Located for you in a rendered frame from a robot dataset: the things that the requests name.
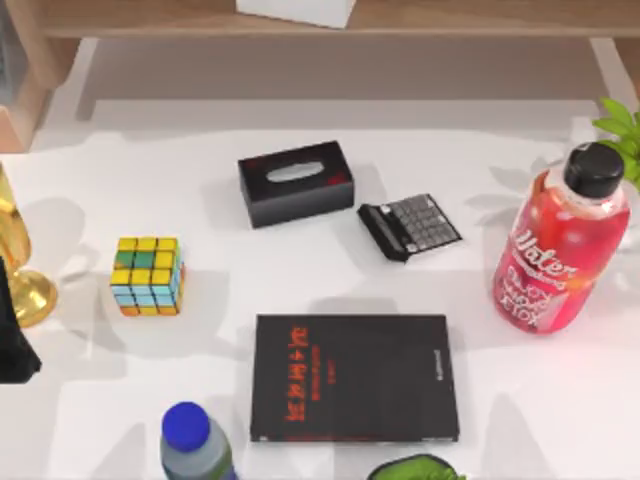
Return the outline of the black tissue box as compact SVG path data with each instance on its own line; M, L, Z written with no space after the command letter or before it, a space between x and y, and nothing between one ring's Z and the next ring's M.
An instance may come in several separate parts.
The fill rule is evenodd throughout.
M237 165L255 229L354 205L354 177L336 140L241 159Z

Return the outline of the black calculator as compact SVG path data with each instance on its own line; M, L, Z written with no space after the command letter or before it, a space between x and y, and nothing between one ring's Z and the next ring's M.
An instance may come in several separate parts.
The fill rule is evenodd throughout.
M412 256L462 240L461 234L430 194L357 210L384 257L406 263Z

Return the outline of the black book with red print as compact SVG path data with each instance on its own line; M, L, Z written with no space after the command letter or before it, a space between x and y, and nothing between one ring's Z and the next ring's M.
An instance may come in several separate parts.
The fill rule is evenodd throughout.
M257 316L252 441L455 442L459 435L445 316Z

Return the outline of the colourful puzzle cube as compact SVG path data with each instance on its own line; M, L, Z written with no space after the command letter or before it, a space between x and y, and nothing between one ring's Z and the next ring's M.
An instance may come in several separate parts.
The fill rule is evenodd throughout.
M121 237L110 289L124 316L175 316L182 310L185 273L177 237Z

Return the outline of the wooden shelf unit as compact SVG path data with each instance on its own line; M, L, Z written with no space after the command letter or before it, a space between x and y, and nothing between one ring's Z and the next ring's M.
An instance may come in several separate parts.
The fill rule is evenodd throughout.
M0 0L0 152L30 149L80 49L81 99L138 137L212 129L552 129L596 112L608 39L640 96L640 0L356 0L344 30L234 0Z

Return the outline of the white box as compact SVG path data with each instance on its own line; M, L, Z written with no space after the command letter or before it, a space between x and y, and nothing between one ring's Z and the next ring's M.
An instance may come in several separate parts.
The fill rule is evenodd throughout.
M235 0L242 14L344 29L357 0Z

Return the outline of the red bottle with black cap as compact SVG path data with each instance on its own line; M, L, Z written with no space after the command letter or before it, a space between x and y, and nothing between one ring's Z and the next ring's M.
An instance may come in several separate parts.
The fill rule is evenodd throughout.
M505 320L551 334L575 319L627 230L623 177L621 155L601 142L536 175L493 275Z

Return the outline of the grey bottle with blue cap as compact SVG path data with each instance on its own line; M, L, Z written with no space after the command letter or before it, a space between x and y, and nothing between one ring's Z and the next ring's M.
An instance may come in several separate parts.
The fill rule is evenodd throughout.
M160 459L168 480L239 480L230 442L202 406L171 406L161 427Z

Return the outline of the green plant in black pot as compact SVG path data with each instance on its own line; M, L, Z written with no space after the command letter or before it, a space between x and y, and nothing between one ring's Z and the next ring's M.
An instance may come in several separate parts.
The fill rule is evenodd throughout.
M366 480L468 480L440 457L417 454L376 467Z

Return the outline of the gold trophy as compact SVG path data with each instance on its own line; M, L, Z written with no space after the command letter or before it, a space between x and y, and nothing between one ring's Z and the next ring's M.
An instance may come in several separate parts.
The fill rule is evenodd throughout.
M22 328L42 322L53 312L58 299L51 280L41 272L24 269L31 251L26 223L0 162L0 256L4 260L17 321Z

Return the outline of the green leafy plant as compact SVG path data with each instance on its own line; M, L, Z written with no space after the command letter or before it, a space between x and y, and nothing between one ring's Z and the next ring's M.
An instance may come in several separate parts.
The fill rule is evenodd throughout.
M623 159L624 178L640 194L640 110L631 112L625 105L609 97L600 99L606 114L592 125L607 135L599 142L613 148Z

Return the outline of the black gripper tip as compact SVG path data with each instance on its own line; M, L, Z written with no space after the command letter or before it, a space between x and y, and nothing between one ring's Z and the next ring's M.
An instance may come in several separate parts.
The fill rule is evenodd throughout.
M17 321L4 260L0 256L0 384L24 384L42 362Z

